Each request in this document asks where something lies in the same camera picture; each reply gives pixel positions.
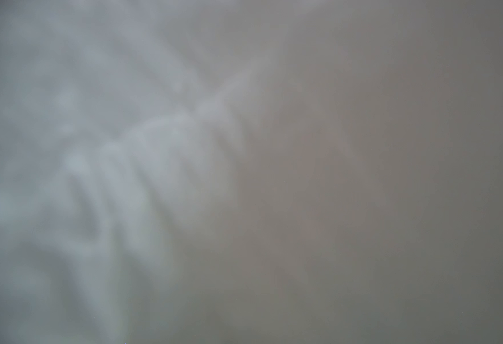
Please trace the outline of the white plastic bag fruit print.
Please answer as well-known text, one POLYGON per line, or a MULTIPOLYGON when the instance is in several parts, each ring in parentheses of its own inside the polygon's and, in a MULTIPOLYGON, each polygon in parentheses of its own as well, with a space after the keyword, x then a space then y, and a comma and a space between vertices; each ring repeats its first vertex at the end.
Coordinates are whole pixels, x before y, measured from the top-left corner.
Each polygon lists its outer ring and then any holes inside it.
POLYGON ((0 343, 503 343, 503 1, 0 1, 0 343))

